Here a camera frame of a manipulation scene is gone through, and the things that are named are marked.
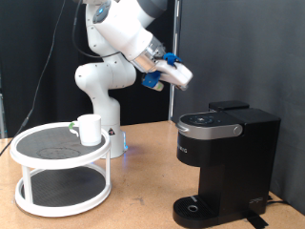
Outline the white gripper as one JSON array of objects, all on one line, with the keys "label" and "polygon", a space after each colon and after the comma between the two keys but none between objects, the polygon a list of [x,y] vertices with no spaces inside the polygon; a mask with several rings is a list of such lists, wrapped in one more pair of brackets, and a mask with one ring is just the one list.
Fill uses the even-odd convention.
[{"label": "white gripper", "polygon": [[153,85],[155,89],[162,89],[163,85],[159,81],[166,81],[183,92],[188,90],[188,83],[193,78],[192,72],[181,63],[175,62],[173,65],[167,63],[166,60],[156,60],[155,69],[159,71],[156,83]]}]

